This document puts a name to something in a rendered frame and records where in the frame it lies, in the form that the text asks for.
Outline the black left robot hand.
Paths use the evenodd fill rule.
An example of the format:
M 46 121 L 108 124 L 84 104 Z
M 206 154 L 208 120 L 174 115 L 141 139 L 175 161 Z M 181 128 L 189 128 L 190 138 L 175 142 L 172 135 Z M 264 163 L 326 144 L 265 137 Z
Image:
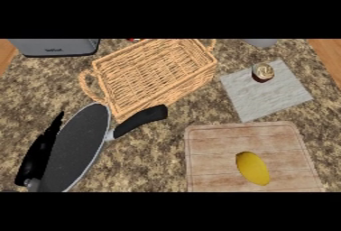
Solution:
M 48 128 L 41 133 L 25 153 L 19 171 L 15 178 L 17 186 L 26 186 L 26 180 L 41 179 L 47 167 L 47 160 L 51 152 L 51 147 L 56 141 L 56 136 L 60 131 L 63 112 L 54 117 Z

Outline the wicker basket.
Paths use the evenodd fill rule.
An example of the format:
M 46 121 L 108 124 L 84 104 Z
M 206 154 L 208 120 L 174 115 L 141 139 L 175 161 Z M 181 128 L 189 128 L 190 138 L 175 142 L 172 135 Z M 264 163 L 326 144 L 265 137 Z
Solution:
M 79 87 L 122 122 L 147 107 L 171 105 L 211 81 L 212 49 L 196 39 L 144 39 L 91 62 L 78 75 Z

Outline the wooden cutting board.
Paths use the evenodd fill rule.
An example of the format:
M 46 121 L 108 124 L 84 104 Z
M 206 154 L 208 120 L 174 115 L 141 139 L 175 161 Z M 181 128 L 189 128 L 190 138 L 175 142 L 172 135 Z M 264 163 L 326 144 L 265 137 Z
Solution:
M 240 175 L 236 154 L 254 152 L 265 163 L 270 182 Z M 302 135 L 288 121 L 192 125 L 184 129 L 186 185 L 190 192 L 323 192 Z

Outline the yellow lemon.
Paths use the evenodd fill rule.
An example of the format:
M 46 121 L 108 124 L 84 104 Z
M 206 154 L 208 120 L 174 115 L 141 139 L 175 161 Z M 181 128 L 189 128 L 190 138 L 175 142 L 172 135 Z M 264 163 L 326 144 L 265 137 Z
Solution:
M 240 152 L 236 154 L 236 165 L 239 173 L 245 179 L 261 186 L 265 186 L 270 182 L 268 171 L 265 163 L 261 158 L 252 152 Z

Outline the black frying pan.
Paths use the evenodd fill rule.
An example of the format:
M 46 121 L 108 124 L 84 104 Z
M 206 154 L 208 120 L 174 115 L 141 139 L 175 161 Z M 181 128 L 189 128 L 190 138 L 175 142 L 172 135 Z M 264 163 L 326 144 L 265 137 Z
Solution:
M 167 106 L 152 106 L 128 117 L 115 128 L 110 128 L 109 107 L 99 103 L 84 106 L 56 135 L 37 191 L 68 191 L 87 173 L 102 151 L 103 143 L 113 141 L 139 126 L 167 117 Z

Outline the grey toaster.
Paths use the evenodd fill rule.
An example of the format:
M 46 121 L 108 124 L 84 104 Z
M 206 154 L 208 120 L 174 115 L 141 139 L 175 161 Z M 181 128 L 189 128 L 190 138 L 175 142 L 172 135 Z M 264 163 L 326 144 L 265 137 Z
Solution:
M 9 39 L 25 57 L 84 56 L 96 53 L 99 39 Z

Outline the grey placemat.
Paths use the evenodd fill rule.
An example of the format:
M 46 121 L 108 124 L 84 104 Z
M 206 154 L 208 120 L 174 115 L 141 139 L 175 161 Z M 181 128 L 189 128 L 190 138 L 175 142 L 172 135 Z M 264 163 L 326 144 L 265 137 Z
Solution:
M 283 60 L 274 60 L 268 65 L 274 78 L 264 83 L 252 79 L 251 68 L 220 77 L 242 123 L 313 99 Z

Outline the brown cupcake with pale frosting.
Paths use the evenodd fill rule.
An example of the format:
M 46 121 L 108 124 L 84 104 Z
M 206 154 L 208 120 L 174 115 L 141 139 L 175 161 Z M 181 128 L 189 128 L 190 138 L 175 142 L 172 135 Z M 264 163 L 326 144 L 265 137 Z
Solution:
M 252 65 L 252 79 L 264 83 L 274 78 L 274 70 L 267 63 L 257 63 Z

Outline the pale grey appliance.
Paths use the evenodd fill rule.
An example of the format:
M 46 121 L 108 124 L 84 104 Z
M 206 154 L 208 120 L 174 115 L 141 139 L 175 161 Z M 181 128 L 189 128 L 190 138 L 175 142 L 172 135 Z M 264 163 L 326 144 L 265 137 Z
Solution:
M 277 42 L 276 39 L 243 39 L 243 41 L 258 48 L 267 48 Z

